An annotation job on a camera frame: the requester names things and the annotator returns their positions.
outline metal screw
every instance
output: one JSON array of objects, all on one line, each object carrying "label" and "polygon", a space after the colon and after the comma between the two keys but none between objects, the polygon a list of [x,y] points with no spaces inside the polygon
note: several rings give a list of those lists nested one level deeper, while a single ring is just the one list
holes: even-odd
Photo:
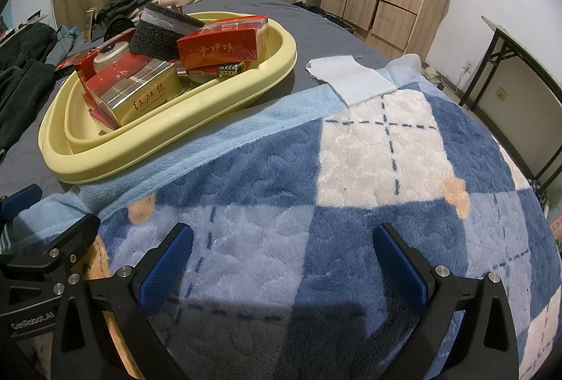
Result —
[{"label": "metal screw", "polygon": [[53,286],[53,293],[60,296],[65,290],[65,285],[63,283],[55,283]]},{"label": "metal screw", "polygon": [[117,269],[117,275],[120,277],[127,277],[131,272],[133,272],[133,268],[131,266],[122,266]]},{"label": "metal screw", "polygon": [[494,283],[498,283],[501,280],[498,273],[495,273],[495,272],[489,272],[488,278]]},{"label": "metal screw", "polygon": [[78,280],[80,280],[80,275],[78,275],[77,273],[73,273],[70,277],[68,277],[68,283],[70,283],[71,285],[78,283]]},{"label": "metal screw", "polygon": [[440,277],[446,277],[446,276],[449,275],[449,273],[451,273],[451,271],[449,270],[449,268],[447,266],[437,266],[435,268],[435,272]]}]

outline black foam sponge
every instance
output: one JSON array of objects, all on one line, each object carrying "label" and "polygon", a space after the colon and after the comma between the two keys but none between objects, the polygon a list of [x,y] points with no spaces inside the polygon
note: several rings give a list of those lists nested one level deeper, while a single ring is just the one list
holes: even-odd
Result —
[{"label": "black foam sponge", "polygon": [[129,50],[162,61],[179,59],[176,41],[204,26],[203,21],[153,3],[146,5],[140,17]]}]

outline light blue blanket edge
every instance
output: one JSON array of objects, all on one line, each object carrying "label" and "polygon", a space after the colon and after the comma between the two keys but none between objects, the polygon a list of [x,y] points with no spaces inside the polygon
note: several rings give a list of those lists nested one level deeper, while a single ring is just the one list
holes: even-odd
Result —
[{"label": "light blue blanket edge", "polygon": [[17,252],[61,233],[86,213],[103,220],[236,147],[344,108],[326,84],[221,117],[115,176],[41,200],[6,225],[0,252]]}]

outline table leg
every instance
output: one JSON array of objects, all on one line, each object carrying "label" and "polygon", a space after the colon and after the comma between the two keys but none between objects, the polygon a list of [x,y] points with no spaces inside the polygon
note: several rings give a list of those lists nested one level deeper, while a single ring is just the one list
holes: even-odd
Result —
[{"label": "table leg", "polygon": [[472,103],[472,105],[470,106],[470,110],[474,110],[474,108],[477,106],[478,102],[480,101],[480,99],[482,98],[482,95],[484,94],[484,92],[486,91],[488,85],[490,84],[490,81],[492,80],[492,77],[494,76],[494,74],[496,73],[497,67],[499,66],[499,64],[503,61],[502,55],[504,54],[504,52],[508,49],[508,43],[504,41],[504,44],[501,46],[501,50],[499,51],[499,55],[495,61],[495,63],[493,63],[494,67],[492,67],[492,70],[490,71],[490,74],[488,75],[488,78],[486,79],[486,81],[484,82],[484,85],[482,85],[482,88],[480,89],[478,96],[476,96],[476,99],[474,100],[474,102]]},{"label": "table leg", "polygon": [[484,72],[484,68],[486,67],[486,65],[490,61],[490,57],[492,56],[492,53],[494,53],[494,49],[496,48],[498,39],[499,39],[499,33],[496,30],[496,32],[494,33],[494,37],[492,38],[492,42],[490,42],[490,46],[488,47],[488,50],[486,50],[486,54],[484,55],[484,59],[480,63],[480,66],[478,66],[478,70],[476,71],[476,74],[474,74],[474,77],[472,78],[472,80],[470,82],[470,85],[466,89],[466,92],[465,92],[463,98],[459,102],[460,107],[462,107],[466,103],[466,101],[468,101],[470,93],[472,93],[472,90],[474,90],[474,87],[476,87],[476,84],[480,80],[480,77],[482,76],[482,73]]},{"label": "table leg", "polygon": [[558,175],[560,175],[560,172],[562,172],[562,165],[558,166],[558,168],[554,171],[554,173],[549,177],[549,179],[544,182],[544,184],[539,188],[537,194],[541,194],[543,193],[552,182],[554,182],[554,179],[557,178]]},{"label": "table leg", "polygon": [[556,158],[558,158],[558,156],[560,155],[560,153],[562,153],[562,145],[560,145],[560,147],[558,147],[558,150],[556,151],[556,153],[553,155],[552,158],[550,158],[549,162],[547,162],[544,167],[540,170],[540,172],[536,175],[535,180],[538,180],[541,178],[541,176],[546,172],[546,170],[552,165],[552,163],[555,161]]}]

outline red package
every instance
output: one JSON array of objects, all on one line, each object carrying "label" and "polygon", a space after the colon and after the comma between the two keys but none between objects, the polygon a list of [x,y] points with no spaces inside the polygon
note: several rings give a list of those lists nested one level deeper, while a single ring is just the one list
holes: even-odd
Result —
[{"label": "red package", "polygon": [[96,101],[94,101],[94,98],[92,97],[92,95],[86,91],[85,93],[82,93],[82,97],[84,98],[84,102],[86,103],[86,105],[88,106],[88,109],[94,110],[98,105],[96,104]]},{"label": "red package", "polygon": [[98,56],[102,49],[109,44],[116,44],[117,42],[129,42],[133,38],[133,34],[136,30],[137,28],[130,28],[123,31],[115,37],[109,39],[107,42],[103,42],[103,44],[96,49],[90,50],[90,52],[86,56],[84,56],[79,62],[74,64],[74,69],[76,70],[78,78],[82,82],[85,90],[88,90],[88,88],[86,87],[86,82],[96,74],[96,71],[94,70],[94,59],[96,58],[96,56]]},{"label": "red package", "polygon": [[93,99],[102,97],[120,79],[129,78],[139,72],[152,61],[149,56],[133,55],[126,53],[116,62],[100,70],[95,77],[87,81],[86,87],[92,94]]},{"label": "red package", "polygon": [[115,122],[111,118],[109,118],[105,113],[103,113],[103,111],[100,110],[99,107],[96,107],[95,109],[91,110],[90,116],[94,120],[94,123],[97,124],[98,127],[104,133],[110,133],[111,131],[114,131],[117,128],[119,128],[119,126],[115,124]]},{"label": "red package", "polygon": [[268,40],[267,15],[225,18],[178,40],[185,69],[261,58]]}]

